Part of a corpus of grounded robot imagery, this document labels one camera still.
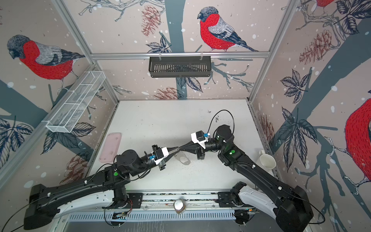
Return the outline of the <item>silver metal keyring carabiner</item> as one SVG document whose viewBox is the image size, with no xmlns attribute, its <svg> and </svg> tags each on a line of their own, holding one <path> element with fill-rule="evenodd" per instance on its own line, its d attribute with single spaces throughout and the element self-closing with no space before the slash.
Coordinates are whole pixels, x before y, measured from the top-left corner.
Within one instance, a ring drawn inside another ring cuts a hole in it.
<svg viewBox="0 0 371 232">
<path fill-rule="evenodd" d="M 190 165 L 191 161 L 190 159 L 185 155 L 183 152 L 178 152 L 174 155 L 174 157 L 183 165 Z"/>
</svg>

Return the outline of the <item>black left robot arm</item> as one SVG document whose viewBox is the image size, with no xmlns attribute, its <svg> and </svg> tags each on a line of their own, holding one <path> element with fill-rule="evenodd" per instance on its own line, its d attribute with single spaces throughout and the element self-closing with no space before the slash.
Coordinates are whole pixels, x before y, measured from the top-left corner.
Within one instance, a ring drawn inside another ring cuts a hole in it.
<svg viewBox="0 0 371 232">
<path fill-rule="evenodd" d="M 152 148 L 153 152 L 143 157 L 132 149 L 126 150 L 115 157 L 113 164 L 105 164 L 97 173 L 69 184 L 49 188 L 38 184 L 32 187 L 23 228 L 41 228 L 62 212 L 63 205 L 95 193 L 113 192 L 108 208 L 133 208 L 133 200 L 127 195 L 125 185 L 135 181 L 135 176 L 142 178 L 152 168 L 166 164 L 180 151 L 178 147 L 160 148 L 153 145 Z"/>
</svg>

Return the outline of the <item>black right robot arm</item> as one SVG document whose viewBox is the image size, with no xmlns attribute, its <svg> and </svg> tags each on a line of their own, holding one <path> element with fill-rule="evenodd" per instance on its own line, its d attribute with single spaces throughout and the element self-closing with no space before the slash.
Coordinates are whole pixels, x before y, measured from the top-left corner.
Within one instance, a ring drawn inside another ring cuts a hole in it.
<svg viewBox="0 0 371 232">
<path fill-rule="evenodd" d="M 195 132 L 191 137 L 191 142 L 180 147 L 181 151 L 196 154 L 198 159 L 207 151 L 218 151 L 218 158 L 225 166 L 261 190 L 242 186 L 237 196 L 243 204 L 270 215 L 284 232 L 305 230 L 314 216 L 305 190 L 285 184 L 254 163 L 234 144 L 234 135 L 228 125 L 219 126 L 213 138 L 207 138 L 203 131 Z"/>
</svg>

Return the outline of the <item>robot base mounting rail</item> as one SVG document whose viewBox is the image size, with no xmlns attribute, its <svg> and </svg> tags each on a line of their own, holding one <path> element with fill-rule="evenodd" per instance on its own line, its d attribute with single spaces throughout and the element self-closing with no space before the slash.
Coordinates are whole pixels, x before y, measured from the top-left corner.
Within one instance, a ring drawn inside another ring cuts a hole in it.
<svg viewBox="0 0 371 232">
<path fill-rule="evenodd" d="M 118 227 L 125 222 L 181 220 L 242 220 L 246 223 L 258 210 L 234 203 L 230 192 L 132 193 L 125 209 L 76 212 L 68 222 L 107 222 Z"/>
</svg>

